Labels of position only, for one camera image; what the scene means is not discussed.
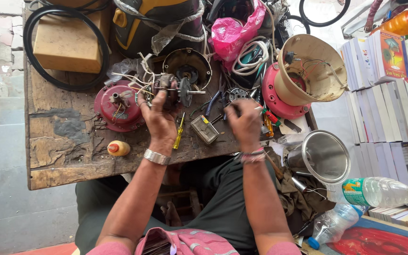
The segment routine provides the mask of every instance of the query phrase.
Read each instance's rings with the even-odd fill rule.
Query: screwdriver
[[[281,122],[278,120],[277,117],[275,117],[275,115],[273,115],[271,112],[269,112],[267,110],[267,108],[263,107],[262,105],[260,105],[258,102],[256,102],[260,107],[263,108],[262,113],[264,113],[265,115],[267,115],[267,117],[272,121],[272,124],[275,124],[275,126],[279,127],[281,125]]]
[[[264,114],[264,124],[270,130],[270,133],[265,134],[265,136],[270,137],[274,136],[273,134],[273,127],[271,120],[267,117],[267,114]]]
[[[177,137],[176,137],[176,141],[174,142],[174,149],[177,149],[179,146],[179,142],[180,142],[180,137],[182,136],[182,131],[184,130],[182,128],[182,125],[184,124],[184,117],[185,117],[185,113],[184,115],[182,115],[182,121],[180,122],[180,126],[177,128]]]

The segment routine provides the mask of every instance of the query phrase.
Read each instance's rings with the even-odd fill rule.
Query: red wire
[[[317,67],[317,65],[320,64],[320,63],[322,63],[322,62],[325,62],[325,61],[320,61],[319,63],[317,63],[316,66],[311,70],[311,72],[307,72],[307,74],[306,74],[306,76],[305,76],[305,78],[304,78],[303,80],[306,80],[306,78],[308,77],[308,75],[310,75],[310,74],[314,71],[314,69]]]
[[[300,65],[302,66],[303,71],[306,72],[306,75],[308,75],[308,72],[307,72],[307,71],[305,70],[305,68],[303,67],[302,60],[300,60]]]

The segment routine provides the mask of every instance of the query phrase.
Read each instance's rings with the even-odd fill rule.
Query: blue bottle cap
[[[320,244],[312,237],[308,238],[308,244],[315,250],[318,250],[320,247]]]

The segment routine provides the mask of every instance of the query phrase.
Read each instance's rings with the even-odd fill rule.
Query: tiled floor
[[[0,82],[0,255],[74,241],[75,185],[28,190],[23,74]]]

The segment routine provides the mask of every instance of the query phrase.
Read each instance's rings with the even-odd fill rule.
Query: dark green trousers
[[[272,180],[275,172],[266,162]],[[154,208],[144,234],[153,227],[167,231],[192,228],[211,231],[226,238],[241,254],[253,254],[256,250],[253,231],[248,222],[243,197],[242,165],[233,157],[221,156],[189,162],[182,167],[181,185],[206,188],[216,194],[190,223],[183,227],[170,227],[159,221],[156,216],[160,210]],[[81,254],[95,247],[103,223],[114,203],[127,187],[122,176],[106,177],[76,184],[76,202],[78,204],[78,223],[75,244]]]

